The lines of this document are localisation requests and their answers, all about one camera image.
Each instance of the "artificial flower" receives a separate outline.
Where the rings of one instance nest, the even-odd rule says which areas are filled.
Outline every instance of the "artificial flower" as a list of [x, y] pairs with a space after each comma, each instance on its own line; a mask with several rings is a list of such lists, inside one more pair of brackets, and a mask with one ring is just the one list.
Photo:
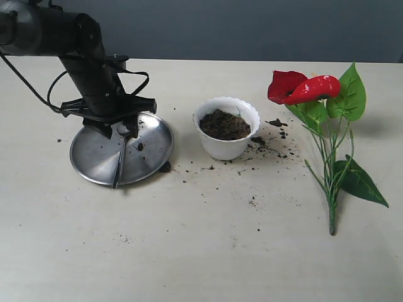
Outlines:
[[308, 79], [295, 71], [274, 71], [268, 99], [277, 104], [295, 105], [319, 99], [334, 98], [340, 92], [340, 82], [329, 75]]

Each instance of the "gray wall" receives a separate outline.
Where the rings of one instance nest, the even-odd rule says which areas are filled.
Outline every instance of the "gray wall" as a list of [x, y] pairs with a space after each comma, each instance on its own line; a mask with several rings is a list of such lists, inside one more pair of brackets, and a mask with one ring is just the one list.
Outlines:
[[403, 0], [54, 0], [135, 58], [398, 62]]

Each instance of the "metal spoon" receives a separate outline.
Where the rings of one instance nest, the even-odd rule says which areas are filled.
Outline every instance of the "metal spoon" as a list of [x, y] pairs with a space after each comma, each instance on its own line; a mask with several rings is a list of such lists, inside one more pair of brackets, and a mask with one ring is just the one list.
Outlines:
[[122, 147], [120, 148], [118, 165], [116, 167], [115, 177], [113, 178], [112, 189], [116, 189], [119, 180], [123, 175], [123, 167], [125, 166], [126, 144], [128, 141], [128, 137], [131, 134], [130, 130], [123, 126], [123, 124], [119, 124], [117, 130], [119, 135], [123, 137], [123, 142]]

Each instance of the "white pot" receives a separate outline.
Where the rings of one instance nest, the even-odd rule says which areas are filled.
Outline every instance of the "white pot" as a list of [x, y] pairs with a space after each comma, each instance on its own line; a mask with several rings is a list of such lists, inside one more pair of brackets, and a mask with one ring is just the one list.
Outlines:
[[[200, 129], [200, 120], [205, 115], [213, 113], [216, 109], [243, 118], [251, 126], [250, 134], [239, 140], [217, 140], [208, 136]], [[240, 156], [260, 126], [260, 117], [255, 108], [245, 101], [230, 97], [209, 99], [207, 102], [199, 105], [193, 113], [193, 121], [200, 134], [203, 148], [211, 157], [219, 160], [231, 160]]]

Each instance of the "metal plate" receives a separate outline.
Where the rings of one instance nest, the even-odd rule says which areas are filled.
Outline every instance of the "metal plate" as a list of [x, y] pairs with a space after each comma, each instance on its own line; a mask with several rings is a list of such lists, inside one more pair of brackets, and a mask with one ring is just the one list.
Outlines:
[[[83, 178], [97, 184], [112, 185], [123, 138], [112, 126], [111, 139], [83, 128], [73, 139], [70, 161]], [[127, 142], [123, 177], [119, 185], [130, 184], [157, 172], [173, 151], [174, 136], [165, 121], [150, 113], [139, 113], [139, 135]]]

